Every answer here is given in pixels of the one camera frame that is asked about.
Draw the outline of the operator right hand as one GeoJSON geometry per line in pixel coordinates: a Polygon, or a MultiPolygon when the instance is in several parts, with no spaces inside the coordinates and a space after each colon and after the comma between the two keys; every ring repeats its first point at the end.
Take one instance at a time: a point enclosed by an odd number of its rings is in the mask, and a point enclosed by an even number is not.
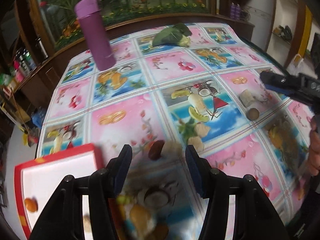
{"type": "Polygon", "coordinates": [[[311,131],[309,134],[310,137],[310,146],[309,146],[309,156],[308,156],[308,169],[309,172],[316,176],[319,174],[319,166],[320,166],[320,140],[319,134],[317,133],[317,125],[315,117],[311,119],[310,122],[311,131]]]}

